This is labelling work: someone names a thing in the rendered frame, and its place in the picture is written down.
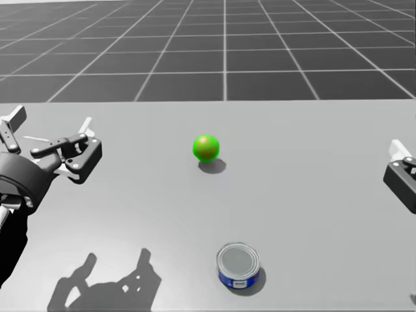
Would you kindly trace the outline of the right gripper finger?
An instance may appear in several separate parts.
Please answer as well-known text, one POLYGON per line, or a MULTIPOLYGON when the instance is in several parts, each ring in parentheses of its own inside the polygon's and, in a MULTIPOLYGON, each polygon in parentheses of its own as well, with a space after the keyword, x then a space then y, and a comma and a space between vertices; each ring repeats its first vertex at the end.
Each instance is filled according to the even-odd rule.
POLYGON ((413 214, 416 214, 416 157, 398 139, 391 141, 390 161, 383 182, 413 214))

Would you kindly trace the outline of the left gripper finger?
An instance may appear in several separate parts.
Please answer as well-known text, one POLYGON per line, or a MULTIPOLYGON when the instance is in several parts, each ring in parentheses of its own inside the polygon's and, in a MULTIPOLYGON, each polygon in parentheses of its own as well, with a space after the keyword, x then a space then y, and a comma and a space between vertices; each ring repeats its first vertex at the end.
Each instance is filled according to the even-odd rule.
POLYGON ((31 161, 53 177, 65 176, 75 184, 84 183, 101 160, 102 143, 90 128, 87 117, 77 134, 54 140, 36 139, 30 149, 31 161))
POLYGON ((25 107, 18 105, 9 115, 0 116, 0 140, 9 153, 19 154, 20 146, 14 133, 27 119, 25 107))

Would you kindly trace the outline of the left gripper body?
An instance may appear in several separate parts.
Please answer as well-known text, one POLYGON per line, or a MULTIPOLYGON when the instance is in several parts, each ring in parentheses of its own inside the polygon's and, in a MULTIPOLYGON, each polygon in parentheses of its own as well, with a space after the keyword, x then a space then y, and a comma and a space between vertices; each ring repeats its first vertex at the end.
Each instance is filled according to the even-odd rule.
POLYGON ((18 196, 21 208, 32 215, 40 206, 62 164, 58 153, 41 159, 0 152, 0 194, 18 196))

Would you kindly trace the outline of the green ball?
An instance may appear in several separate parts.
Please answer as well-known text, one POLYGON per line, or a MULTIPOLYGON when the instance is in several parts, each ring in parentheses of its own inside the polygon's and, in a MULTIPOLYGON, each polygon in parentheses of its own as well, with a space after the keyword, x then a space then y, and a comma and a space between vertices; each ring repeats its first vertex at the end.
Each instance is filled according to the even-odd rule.
POLYGON ((209 162, 218 157, 220 143, 212 135, 200 135, 193 142, 192 152, 199 161, 209 162))

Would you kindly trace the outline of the blue flat can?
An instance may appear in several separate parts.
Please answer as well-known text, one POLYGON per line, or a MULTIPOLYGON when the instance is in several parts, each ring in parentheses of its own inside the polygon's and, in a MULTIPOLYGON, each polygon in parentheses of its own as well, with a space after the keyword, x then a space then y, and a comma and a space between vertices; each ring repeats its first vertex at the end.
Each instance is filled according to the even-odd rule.
POLYGON ((231 289, 247 289, 253 286, 260 273, 260 257, 257 251, 244 242, 223 245, 216 255, 216 268, 220 282, 231 289))

